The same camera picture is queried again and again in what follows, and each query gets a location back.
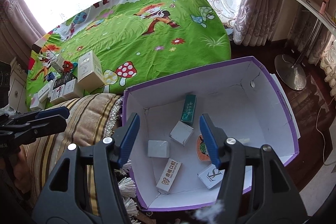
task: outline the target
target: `green box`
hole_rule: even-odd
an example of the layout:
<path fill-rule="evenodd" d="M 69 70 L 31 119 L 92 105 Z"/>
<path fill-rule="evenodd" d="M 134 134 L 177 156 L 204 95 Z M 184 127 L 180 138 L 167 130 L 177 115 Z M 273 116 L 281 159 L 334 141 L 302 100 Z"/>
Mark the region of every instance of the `green box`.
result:
<path fill-rule="evenodd" d="M 192 126 L 194 123 L 195 109 L 196 109 L 196 95 L 187 94 L 185 96 L 181 122 L 184 122 L 189 126 Z"/>

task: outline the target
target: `metal stand base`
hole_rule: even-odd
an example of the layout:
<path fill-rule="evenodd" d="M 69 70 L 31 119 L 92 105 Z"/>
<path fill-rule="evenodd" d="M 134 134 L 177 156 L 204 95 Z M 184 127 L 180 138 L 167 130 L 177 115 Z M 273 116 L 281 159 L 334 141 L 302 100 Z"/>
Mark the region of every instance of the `metal stand base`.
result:
<path fill-rule="evenodd" d="M 275 70 L 281 80 L 293 90 L 303 90 L 306 86 L 306 74 L 300 64 L 286 54 L 279 54 L 274 60 Z"/>

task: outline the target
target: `table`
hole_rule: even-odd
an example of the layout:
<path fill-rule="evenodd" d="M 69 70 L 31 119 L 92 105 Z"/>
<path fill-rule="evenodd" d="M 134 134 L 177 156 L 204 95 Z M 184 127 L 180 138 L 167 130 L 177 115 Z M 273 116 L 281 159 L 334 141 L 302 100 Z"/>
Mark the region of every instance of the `table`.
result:
<path fill-rule="evenodd" d="M 328 18 L 331 20 L 331 16 L 327 12 L 325 12 L 323 15 L 319 13 L 320 5 L 318 5 L 316 2 L 313 0 L 296 1 L 307 8 L 308 11 L 310 11 L 314 16 L 316 16 L 314 28 L 297 60 L 290 57 L 289 55 L 280 54 L 276 56 L 274 65 L 279 77 L 287 86 L 293 90 L 303 90 L 306 86 L 306 75 L 300 65 L 303 57 L 310 48 L 311 44 L 314 42 L 322 24 L 325 25 L 334 36 L 336 36 L 336 29 L 328 21 Z"/>

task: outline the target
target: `cartoon blanket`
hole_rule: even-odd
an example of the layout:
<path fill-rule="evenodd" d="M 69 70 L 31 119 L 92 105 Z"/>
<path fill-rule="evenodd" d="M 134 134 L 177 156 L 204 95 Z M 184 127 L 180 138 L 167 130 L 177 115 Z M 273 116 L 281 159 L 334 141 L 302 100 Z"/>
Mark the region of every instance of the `cartoon blanket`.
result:
<path fill-rule="evenodd" d="M 77 62 L 90 50 L 105 79 L 105 86 L 92 93 L 122 94 L 131 85 L 231 57 L 226 31 L 206 0 L 102 0 L 34 44 L 28 107 L 53 71 L 55 54 Z"/>

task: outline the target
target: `silver screw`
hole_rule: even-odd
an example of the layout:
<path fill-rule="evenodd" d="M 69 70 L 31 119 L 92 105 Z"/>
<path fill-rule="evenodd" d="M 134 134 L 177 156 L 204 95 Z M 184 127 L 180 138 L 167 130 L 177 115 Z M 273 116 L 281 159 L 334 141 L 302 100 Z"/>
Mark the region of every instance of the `silver screw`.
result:
<path fill-rule="evenodd" d="M 111 137 L 106 137 L 103 138 L 103 143 L 108 144 L 108 143 L 112 143 L 113 139 Z"/>
<path fill-rule="evenodd" d="M 235 143 L 236 143 L 236 139 L 235 139 L 235 138 L 227 138 L 227 139 L 226 139 L 226 142 L 227 142 L 228 144 L 235 144 Z"/>
<path fill-rule="evenodd" d="M 75 143 L 71 143 L 71 144 L 68 145 L 68 149 L 70 151 L 75 150 L 76 148 L 77 148 L 77 145 Z"/>
<path fill-rule="evenodd" d="M 262 148 L 266 152 L 271 152 L 272 151 L 272 147 L 270 147 L 268 144 L 263 145 Z"/>

